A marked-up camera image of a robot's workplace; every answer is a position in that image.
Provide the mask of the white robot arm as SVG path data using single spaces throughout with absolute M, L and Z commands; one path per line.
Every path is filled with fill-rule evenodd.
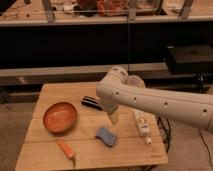
M 123 105 L 213 133 L 213 95 L 146 88 L 120 66 L 97 83 L 96 94 L 109 116 Z

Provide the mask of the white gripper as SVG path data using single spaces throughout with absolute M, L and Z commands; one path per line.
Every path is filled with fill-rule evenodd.
M 118 106 L 114 103 L 102 101 L 102 109 L 110 115 L 110 119 L 113 125 L 116 125 L 119 122 L 119 113 L 116 111 Z

